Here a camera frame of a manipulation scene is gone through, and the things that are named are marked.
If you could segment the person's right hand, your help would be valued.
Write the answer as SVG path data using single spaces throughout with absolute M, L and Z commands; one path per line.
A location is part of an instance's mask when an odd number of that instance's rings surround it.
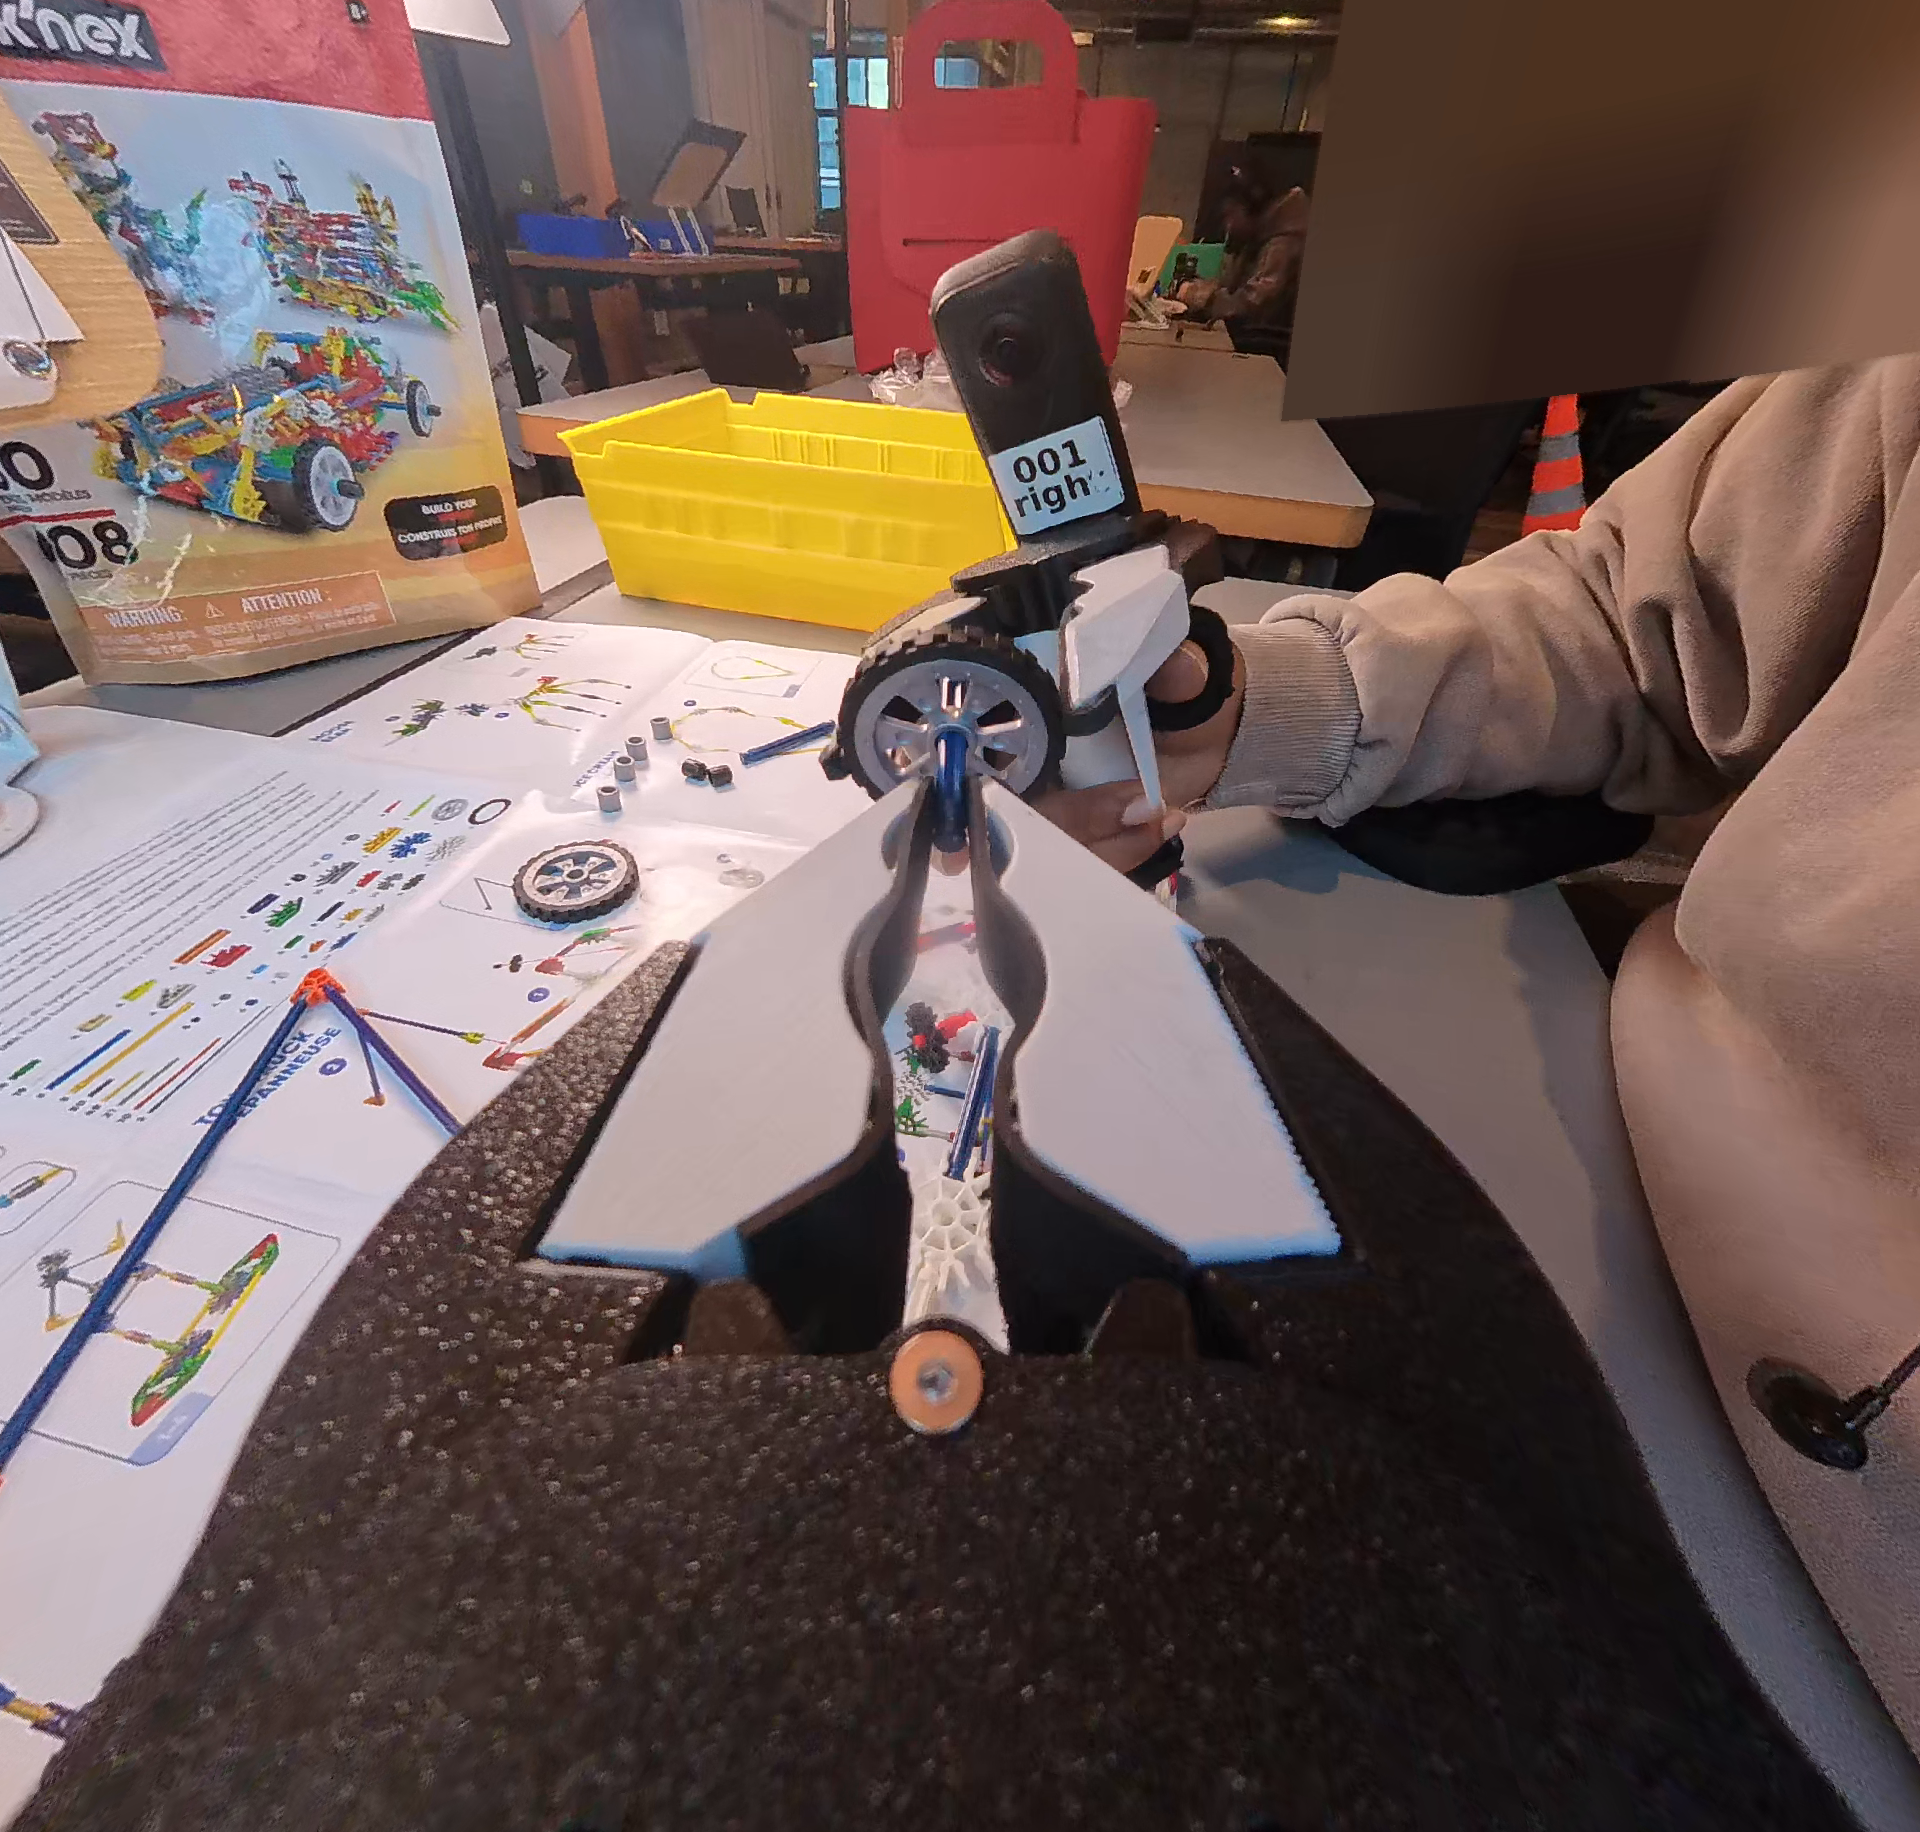
M 1148 741 L 1154 742 L 1152 785 L 1139 780 L 1139 762 L 1124 722 L 1113 722 L 1085 762 L 1102 772 L 1089 781 L 1075 772 L 1058 790 L 1030 792 L 1030 802 L 1062 832 L 1085 844 L 1136 886 L 1162 886 L 1180 865 L 1180 832 L 1220 780 L 1237 741 L 1246 666 L 1225 622 L 1208 607 L 1192 607 L 1186 641 L 1145 686 Z

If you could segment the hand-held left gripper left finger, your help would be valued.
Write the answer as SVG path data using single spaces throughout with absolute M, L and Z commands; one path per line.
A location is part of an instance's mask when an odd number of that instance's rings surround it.
M 921 788 L 905 788 L 693 941 L 539 1258 L 747 1279 L 802 1348 L 889 1339 L 913 1195 L 884 1023 L 917 922 Z

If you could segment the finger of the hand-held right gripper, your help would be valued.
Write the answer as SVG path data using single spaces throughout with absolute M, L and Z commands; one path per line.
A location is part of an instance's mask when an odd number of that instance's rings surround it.
M 889 621 L 860 648 L 860 665 L 879 665 L 898 651 L 909 657 L 957 657 L 969 665 L 1012 665 L 1012 654 L 1052 651 L 1052 621 L 1022 597 L 1022 589 L 986 593 L 944 590 L 913 613 Z
M 1188 635 L 1188 593 L 1169 549 L 1128 549 L 1075 576 L 1065 613 L 1065 711 L 1077 720 L 1113 700 L 1106 725 L 1065 745 L 1065 788 L 1136 781 L 1162 811 L 1148 682 Z

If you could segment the beige table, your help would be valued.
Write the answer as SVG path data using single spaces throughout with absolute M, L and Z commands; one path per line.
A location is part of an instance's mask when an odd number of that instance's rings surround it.
M 807 397 L 872 404 L 851 368 L 851 338 L 802 346 Z M 1230 353 L 1220 333 L 1177 338 L 1124 329 L 1118 379 L 1135 388 L 1120 413 L 1148 507 L 1250 541 L 1357 549 L 1375 502 L 1314 421 L 1286 421 L 1286 374 L 1264 357 Z M 527 452 L 564 456 L 563 435 L 631 410 L 693 397 L 713 383 L 693 368 L 517 408 Z

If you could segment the cardboard toy box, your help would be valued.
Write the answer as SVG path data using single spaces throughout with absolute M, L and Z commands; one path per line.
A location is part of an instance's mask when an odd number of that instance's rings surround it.
M 6 541 L 87 682 L 539 601 L 405 0 L 6 0 L 6 103 L 159 346 L 100 418 L 6 418 Z

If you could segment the white stand base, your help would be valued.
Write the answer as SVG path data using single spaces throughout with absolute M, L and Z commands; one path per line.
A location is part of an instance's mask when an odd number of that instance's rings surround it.
M 11 661 L 2 651 L 2 837 L 0 854 L 14 853 L 30 840 L 39 823 L 39 798 L 25 790 L 21 776 L 39 763 L 39 747 L 26 733 L 18 682 L 14 679 Z

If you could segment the small black toy wheel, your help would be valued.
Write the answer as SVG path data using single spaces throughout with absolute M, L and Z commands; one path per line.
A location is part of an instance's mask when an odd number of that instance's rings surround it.
M 907 648 L 879 665 L 857 661 L 836 713 L 832 772 L 871 798 L 885 798 L 905 780 L 931 780 L 940 675 L 969 682 L 973 780 L 994 780 L 1015 796 L 1058 781 L 1068 745 L 1063 694 L 1038 657 L 1018 651 L 1012 665 L 909 657 Z
M 539 925 L 580 928 L 637 898 L 640 869 L 612 841 L 573 841 L 537 853 L 512 875 L 521 916 Z

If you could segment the printed instruction sheet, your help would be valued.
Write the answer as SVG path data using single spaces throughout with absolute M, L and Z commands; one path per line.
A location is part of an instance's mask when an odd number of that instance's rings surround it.
M 294 738 L 26 717 L 6 858 L 2 1384 L 18 1406 L 156 1195 L 325 967 L 471 1121 L 628 973 L 851 815 L 816 756 L 850 657 L 505 621 Z M 651 767 L 603 819 L 632 734 Z M 683 762 L 730 762 L 736 790 Z M 632 903 L 517 912 L 537 853 L 612 841 Z M 156 1619 L 325 1292 L 446 1135 L 331 1006 L 286 1044 L 108 1329 L 6 1467 L 6 1797 Z

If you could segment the orange traffic cone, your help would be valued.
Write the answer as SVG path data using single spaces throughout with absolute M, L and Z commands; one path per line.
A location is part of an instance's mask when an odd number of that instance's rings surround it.
M 1541 439 L 1530 465 L 1530 490 L 1523 507 L 1523 537 L 1574 530 L 1588 509 L 1581 397 L 1550 397 Z

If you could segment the blue rod V-shaped assembly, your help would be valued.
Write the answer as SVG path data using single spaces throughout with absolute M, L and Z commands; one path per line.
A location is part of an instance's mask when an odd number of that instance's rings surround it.
M 133 1290 L 136 1271 L 146 1262 L 149 1249 L 159 1241 L 167 1223 L 181 1211 L 181 1203 L 186 1203 L 190 1190 L 202 1182 L 218 1148 L 222 1148 L 233 1128 L 244 1118 L 249 1104 L 262 1091 L 264 1077 L 275 1069 L 286 1044 L 300 1030 L 304 1020 L 321 1006 L 337 1009 L 351 1030 L 356 1030 L 364 1044 L 380 1058 L 384 1058 L 389 1074 L 398 1077 L 401 1088 L 414 1100 L 418 1100 L 418 1105 L 439 1125 L 444 1135 L 461 1135 L 463 1118 L 458 1118 L 446 1108 L 446 1104 L 423 1082 L 423 1077 L 393 1049 L 393 1044 L 371 1026 L 368 1014 L 351 1003 L 335 976 L 325 967 L 308 971 L 296 986 L 286 1016 L 278 1023 L 275 1033 L 250 1061 L 244 1079 L 228 1092 L 228 1100 L 203 1129 L 203 1137 L 198 1137 L 193 1150 L 186 1156 L 177 1175 L 156 1195 L 151 1211 L 145 1215 L 142 1227 L 122 1248 L 117 1266 L 108 1271 L 105 1280 L 87 1300 L 75 1324 L 66 1331 L 66 1339 L 51 1355 L 47 1365 L 43 1365 L 39 1374 L 34 1374 L 34 1384 L 25 1390 L 14 1414 L 9 1414 L 2 1431 L 2 1467 L 14 1461 L 15 1450 L 34 1432 L 39 1418 L 58 1397 L 61 1384 L 81 1363 L 87 1343 L 108 1329 L 112 1309 Z

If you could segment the yellow plastic bin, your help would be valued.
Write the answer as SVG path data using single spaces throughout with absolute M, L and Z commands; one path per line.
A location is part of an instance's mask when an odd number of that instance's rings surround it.
M 713 388 L 564 447 L 628 597 L 875 632 L 1015 546 L 958 413 Z

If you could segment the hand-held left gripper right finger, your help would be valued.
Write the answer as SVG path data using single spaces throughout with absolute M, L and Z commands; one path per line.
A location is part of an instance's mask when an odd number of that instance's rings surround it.
M 1015 1348 L 1081 1348 L 1136 1280 L 1323 1284 L 1344 1237 L 1225 950 L 995 785 L 969 790 L 995 1065 L 990 1252 Z

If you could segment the colourful construction toy model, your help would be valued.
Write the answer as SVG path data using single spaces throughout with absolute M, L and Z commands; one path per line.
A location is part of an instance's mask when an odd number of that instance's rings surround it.
M 1012 1346 L 990 1241 L 994 1100 L 1003 1030 L 913 999 L 889 1023 L 897 1160 L 909 1188 L 901 1329 L 953 1324 Z

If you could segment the grey desk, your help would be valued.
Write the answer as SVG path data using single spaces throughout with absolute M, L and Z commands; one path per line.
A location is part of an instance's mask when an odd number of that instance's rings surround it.
M 879 1355 L 620 1363 L 649 1293 L 467 1249 L 522 1206 L 491 1128 L 429 1212 L 269 1307 L 296 1378 L 167 1599 L 206 1467 L 6 1534 L 6 1815 L 26 1721 L 142 1730 L 186 1828 L 548 1828 L 634 1747 L 661 1821 L 1916 1828 L 1882 1721 L 1682 1339 L 1598 1067 L 1605 984 L 1541 895 L 1395 892 L 1333 844 L 1204 844 L 1200 916 L 1310 1146 L 1391 1223 L 1388 1297 L 1243 1273 L 1251 1363 L 998 1359 L 927 1442 Z M 398 1240 L 422 1237 L 425 1248 Z

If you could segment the red bag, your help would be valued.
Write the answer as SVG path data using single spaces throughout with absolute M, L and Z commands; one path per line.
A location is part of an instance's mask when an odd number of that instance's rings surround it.
M 1034 86 L 947 90 L 951 42 L 1034 44 Z M 940 0 L 905 42 L 901 99 L 847 119 L 851 346 L 863 374 L 927 353 L 937 278 L 1028 230 L 1056 230 L 1080 262 L 1102 359 L 1115 360 L 1135 229 L 1158 114 L 1086 98 L 1077 44 L 1045 0 Z

